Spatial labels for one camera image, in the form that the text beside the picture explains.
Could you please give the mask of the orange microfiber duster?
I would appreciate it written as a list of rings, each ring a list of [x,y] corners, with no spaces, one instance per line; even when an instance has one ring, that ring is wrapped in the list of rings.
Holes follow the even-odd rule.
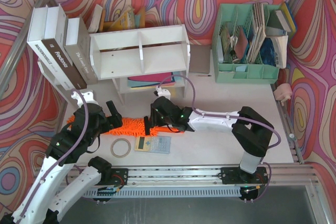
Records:
[[[146,136],[158,136],[160,133],[177,133],[183,134],[177,128],[167,126],[155,126],[154,128],[150,129],[148,135],[145,133],[145,124],[144,119],[137,118],[123,118],[122,119],[122,126],[116,129],[112,129],[105,133],[105,135],[114,135],[114,136],[135,136],[135,137],[146,137]]]

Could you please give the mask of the clear tape roll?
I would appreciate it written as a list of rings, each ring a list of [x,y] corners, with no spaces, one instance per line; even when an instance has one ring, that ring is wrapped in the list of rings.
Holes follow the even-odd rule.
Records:
[[[111,145],[111,154],[116,158],[124,158],[130,151],[131,143],[125,138],[118,138]]]

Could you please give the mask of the black clip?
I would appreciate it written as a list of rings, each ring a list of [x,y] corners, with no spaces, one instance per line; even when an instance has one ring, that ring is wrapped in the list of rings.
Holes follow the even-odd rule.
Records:
[[[149,136],[151,134],[152,122],[148,116],[145,116],[143,119],[144,119],[145,135]]]

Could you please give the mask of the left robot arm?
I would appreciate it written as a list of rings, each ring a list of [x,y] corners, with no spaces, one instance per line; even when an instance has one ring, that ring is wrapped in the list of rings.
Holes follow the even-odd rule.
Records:
[[[111,113],[101,106],[84,103],[74,112],[74,120],[55,134],[46,150],[40,172],[21,205],[2,217],[1,223],[59,223],[71,206],[90,187],[112,179],[112,165],[102,157],[92,158],[81,174],[60,195],[56,192],[79,157],[100,135],[122,126],[122,116],[112,101]]]

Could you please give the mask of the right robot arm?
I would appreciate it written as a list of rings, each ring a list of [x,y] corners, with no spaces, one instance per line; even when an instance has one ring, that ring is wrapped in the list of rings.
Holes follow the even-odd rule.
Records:
[[[244,106],[239,111],[216,113],[173,104],[158,97],[150,105],[150,116],[144,118],[145,134],[159,126],[174,127],[177,132],[231,132],[244,150],[239,169],[254,174],[266,156],[274,135],[274,126],[254,109]]]

